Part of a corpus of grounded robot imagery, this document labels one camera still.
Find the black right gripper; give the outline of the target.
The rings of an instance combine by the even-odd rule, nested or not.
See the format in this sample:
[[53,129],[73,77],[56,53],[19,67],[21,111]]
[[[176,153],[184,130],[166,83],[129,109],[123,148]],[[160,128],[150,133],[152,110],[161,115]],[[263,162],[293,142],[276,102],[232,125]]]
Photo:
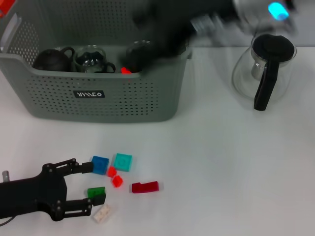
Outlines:
[[233,0],[148,0],[135,8],[133,22],[150,41],[150,60],[144,68],[160,58],[178,54],[197,32],[192,21],[204,16],[235,21]]

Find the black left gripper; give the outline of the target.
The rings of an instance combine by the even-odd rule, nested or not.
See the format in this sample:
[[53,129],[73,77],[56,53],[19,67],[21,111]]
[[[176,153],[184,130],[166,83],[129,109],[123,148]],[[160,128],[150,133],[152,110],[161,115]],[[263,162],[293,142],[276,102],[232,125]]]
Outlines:
[[43,165],[35,177],[0,183],[0,219],[42,211],[53,221],[90,216],[92,208],[105,203],[106,194],[66,200],[64,176],[91,173],[93,162],[79,164],[75,158]]

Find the green building block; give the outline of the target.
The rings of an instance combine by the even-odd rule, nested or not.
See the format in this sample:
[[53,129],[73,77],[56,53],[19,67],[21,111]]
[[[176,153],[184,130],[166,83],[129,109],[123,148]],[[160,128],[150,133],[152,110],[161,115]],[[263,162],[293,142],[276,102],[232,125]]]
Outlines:
[[95,188],[88,188],[87,189],[87,196],[88,198],[93,198],[96,195],[105,194],[105,187],[95,187]]

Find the blue building block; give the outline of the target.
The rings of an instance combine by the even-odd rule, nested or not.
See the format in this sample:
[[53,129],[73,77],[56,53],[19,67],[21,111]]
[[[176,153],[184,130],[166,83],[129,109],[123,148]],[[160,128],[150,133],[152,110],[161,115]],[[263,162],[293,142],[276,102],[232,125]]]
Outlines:
[[92,163],[94,165],[93,167],[93,173],[98,175],[105,175],[107,172],[109,159],[103,158],[99,156],[93,156],[92,157]]

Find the translucent white building block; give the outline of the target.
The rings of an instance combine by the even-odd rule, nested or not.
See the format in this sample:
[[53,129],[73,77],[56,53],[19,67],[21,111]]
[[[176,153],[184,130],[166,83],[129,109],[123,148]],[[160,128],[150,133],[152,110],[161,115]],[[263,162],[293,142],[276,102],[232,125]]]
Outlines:
[[104,204],[93,216],[93,220],[98,223],[107,221],[117,210],[116,205]]

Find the glass teacup with black handle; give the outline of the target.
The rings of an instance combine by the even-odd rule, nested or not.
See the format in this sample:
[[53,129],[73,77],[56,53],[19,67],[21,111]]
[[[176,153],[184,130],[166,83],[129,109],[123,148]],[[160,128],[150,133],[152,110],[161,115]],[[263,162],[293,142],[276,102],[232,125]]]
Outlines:
[[78,49],[73,62],[76,71],[81,73],[116,72],[115,65],[107,60],[105,51],[96,45],[88,45]]
[[125,67],[132,73],[140,72],[150,60],[150,41],[135,41],[126,50]]

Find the dark red building block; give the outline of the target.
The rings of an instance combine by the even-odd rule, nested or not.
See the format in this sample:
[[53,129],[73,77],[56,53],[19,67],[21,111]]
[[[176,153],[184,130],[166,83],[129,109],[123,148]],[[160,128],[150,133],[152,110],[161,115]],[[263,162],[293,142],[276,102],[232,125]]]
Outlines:
[[159,183],[157,181],[147,183],[133,183],[131,185],[131,192],[134,194],[151,193],[159,191]]

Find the teal building block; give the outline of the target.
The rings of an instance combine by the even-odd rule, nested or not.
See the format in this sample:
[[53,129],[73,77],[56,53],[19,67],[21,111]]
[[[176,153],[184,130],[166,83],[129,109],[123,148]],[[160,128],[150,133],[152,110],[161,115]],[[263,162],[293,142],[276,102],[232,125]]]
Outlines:
[[118,171],[129,172],[132,164],[132,155],[117,153],[114,167]]

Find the grey-green perforated storage bin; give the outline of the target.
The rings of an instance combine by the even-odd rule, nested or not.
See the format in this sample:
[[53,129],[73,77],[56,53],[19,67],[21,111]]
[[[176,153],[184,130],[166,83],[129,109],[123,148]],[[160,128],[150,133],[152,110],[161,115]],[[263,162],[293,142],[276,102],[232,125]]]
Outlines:
[[[142,35],[131,19],[147,0],[10,0],[0,18],[0,71],[25,108],[46,119],[97,123],[160,122],[178,109],[190,49],[148,71],[122,74],[119,55]],[[39,53],[96,45],[114,74],[43,71]]]

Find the black clay teapot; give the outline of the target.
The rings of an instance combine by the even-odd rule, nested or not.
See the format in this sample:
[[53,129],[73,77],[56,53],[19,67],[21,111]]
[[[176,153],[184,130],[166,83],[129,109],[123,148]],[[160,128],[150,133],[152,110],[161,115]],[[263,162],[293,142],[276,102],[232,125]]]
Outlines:
[[33,68],[45,71],[70,72],[75,50],[65,47],[61,50],[47,49],[42,51],[33,63]]

